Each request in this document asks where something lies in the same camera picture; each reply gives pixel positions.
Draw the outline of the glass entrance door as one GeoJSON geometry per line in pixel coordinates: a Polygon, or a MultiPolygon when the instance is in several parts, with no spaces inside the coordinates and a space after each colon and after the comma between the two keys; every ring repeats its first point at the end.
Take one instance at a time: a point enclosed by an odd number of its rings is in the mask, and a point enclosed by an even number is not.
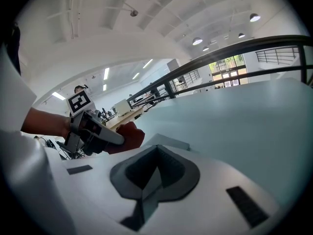
{"type": "MultiPolygon", "coordinates": [[[[213,81],[247,74],[245,60],[242,54],[231,56],[209,64],[213,81]]],[[[214,89],[248,84],[248,78],[229,80],[214,85],[214,89]]]]}

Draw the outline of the red-brown cloth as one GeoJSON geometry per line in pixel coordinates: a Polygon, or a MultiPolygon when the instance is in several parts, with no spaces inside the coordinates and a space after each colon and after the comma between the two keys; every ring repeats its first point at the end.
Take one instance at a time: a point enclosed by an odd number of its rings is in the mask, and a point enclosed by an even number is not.
{"type": "Polygon", "coordinates": [[[145,138],[145,133],[141,129],[138,129],[133,121],[121,124],[117,128],[116,133],[124,138],[124,142],[122,145],[107,144],[104,151],[110,155],[139,148],[145,138]]]}

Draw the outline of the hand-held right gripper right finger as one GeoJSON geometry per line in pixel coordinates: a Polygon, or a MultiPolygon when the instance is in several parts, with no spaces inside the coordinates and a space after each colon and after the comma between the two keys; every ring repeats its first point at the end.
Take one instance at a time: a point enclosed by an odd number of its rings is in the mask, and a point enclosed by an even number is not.
{"type": "Polygon", "coordinates": [[[243,173],[219,160],[168,147],[200,170],[196,187],[182,200],[159,203],[142,226],[142,235],[267,235],[280,209],[277,201],[243,173]],[[251,227],[227,193],[240,187],[268,218],[251,227]]]}

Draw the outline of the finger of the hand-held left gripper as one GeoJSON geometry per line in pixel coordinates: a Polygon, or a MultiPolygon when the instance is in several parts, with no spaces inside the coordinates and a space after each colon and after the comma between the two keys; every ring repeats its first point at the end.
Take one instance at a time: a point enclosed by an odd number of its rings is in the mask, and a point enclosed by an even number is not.
{"type": "Polygon", "coordinates": [[[96,123],[97,127],[96,130],[94,131],[94,135],[103,140],[107,141],[116,145],[122,145],[124,143],[124,137],[117,132],[107,128],[103,124],[97,122],[96,123]]]}

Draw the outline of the white box appliance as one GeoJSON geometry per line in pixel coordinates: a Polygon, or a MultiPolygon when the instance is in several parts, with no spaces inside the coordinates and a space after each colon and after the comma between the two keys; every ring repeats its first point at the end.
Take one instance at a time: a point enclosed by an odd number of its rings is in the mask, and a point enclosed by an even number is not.
{"type": "Polygon", "coordinates": [[[126,99],[123,99],[120,102],[114,104],[112,109],[115,112],[117,117],[122,117],[132,110],[126,99]]]}

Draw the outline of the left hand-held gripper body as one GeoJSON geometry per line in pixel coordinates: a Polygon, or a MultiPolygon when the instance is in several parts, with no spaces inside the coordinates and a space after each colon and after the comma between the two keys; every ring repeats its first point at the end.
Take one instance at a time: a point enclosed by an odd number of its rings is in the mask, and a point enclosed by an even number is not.
{"type": "Polygon", "coordinates": [[[67,104],[70,109],[70,123],[63,150],[72,155],[79,151],[87,156],[102,153],[108,144],[101,139],[105,125],[101,123],[101,113],[95,108],[86,90],[70,96],[67,104]]]}

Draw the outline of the black metal railing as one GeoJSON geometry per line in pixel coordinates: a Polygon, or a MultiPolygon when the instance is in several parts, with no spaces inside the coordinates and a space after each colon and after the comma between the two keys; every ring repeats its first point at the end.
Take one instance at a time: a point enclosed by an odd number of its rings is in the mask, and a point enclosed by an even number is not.
{"type": "Polygon", "coordinates": [[[186,93],[192,90],[196,90],[196,89],[200,89],[200,88],[204,88],[208,86],[213,86],[218,83],[231,81],[234,79],[236,80],[236,79],[241,79],[241,78],[249,78],[249,77],[261,76],[265,74],[285,72],[285,71],[286,72],[297,71],[297,70],[301,71],[300,81],[304,84],[307,84],[307,70],[313,69],[313,64],[309,65],[307,63],[306,55],[304,52],[304,47],[313,47],[312,37],[302,36],[302,35],[280,35],[280,36],[258,38],[258,39],[253,39],[253,40],[248,40],[248,41],[244,41],[241,43],[233,44],[233,45],[218,49],[216,51],[210,52],[208,54],[205,54],[175,69],[174,71],[166,74],[162,78],[156,80],[151,85],[146,86],[144,89],[130,96],[127,99],[127,102],[130,103],[133,99],[145,94],[146,92],[149,92],[152,89],[156,89],[157,87],[161,85],[164,85],[166,93],[163,96],[157,97],[155,100],[161,100],[167,97],[170,99],[173,99],[176,97],[176,95],[179,95],[182,93],[186,93]],[[300,65],[293,66],[293,67],[281,67],[281,68],[274,68],[274,69],[269,69],[269,70],[259,70],[259,71],[248,72],[246,74],[237,75],[235,77],[223,78],[218,81],[212,81],[212,82],[207,82],[204,84],[196,85],[191,88],[186,88],[177,92],[174,92],[170,85],[171,80],[178,78],[184,74],[190,73],[205,65],[209,65],[213,62],[222,60],[224,58],[235,56],[237,54],[244,54],[247,52],[259,51],[259,50],[269,49],[269,48],[278,48],[278,47],[279,48],[286,48],[286,47],[298,48],[300,65]]]}
{"type": "Polygon", "coordinates": [[[202,83],[198,70],[191,71],[170,81],[173,92],[178,92],[202,83]]]}
{"type": "Polygon", "coordinates": [[[299,57],[297,46],[277,47],[255,52],[260,63],[291,65],[299,57]]]}

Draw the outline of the person's left forearm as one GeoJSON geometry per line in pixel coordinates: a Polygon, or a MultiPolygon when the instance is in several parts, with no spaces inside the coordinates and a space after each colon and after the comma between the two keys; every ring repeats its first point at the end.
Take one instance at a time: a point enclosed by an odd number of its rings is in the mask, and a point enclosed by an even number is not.
{"type": "Polygon", "coordinates": [[[67,138],[70,118],[30,108],[22,124],[22,132],[67,138]]]}

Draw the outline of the wooden table with white legs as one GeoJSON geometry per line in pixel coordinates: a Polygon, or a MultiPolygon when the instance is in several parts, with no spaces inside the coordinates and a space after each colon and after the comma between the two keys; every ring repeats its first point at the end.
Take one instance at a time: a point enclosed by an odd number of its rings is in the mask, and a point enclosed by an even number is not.
{"type": "Polygon", "coordinates": [[[111,130],[116,130],[121,124],[126,124],[127,122],[133,120],[136,116],[144,112],[142,107],[132,109],[121,117],[114,117],[106,123],[106,127],[111,130]]]}

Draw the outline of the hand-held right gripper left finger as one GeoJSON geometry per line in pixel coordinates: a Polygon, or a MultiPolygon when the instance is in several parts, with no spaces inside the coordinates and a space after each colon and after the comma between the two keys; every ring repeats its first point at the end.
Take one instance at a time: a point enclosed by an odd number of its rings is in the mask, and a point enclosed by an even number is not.
{"type": "Polygon", "coordinates": [[[110,171],[116,164],[149,148],[61,161],[61,195],[75,235],[160,235],[158,212],[138,231],[121,224],[133,214],[136,201],[121,197],[110,182],[110,171]]]}

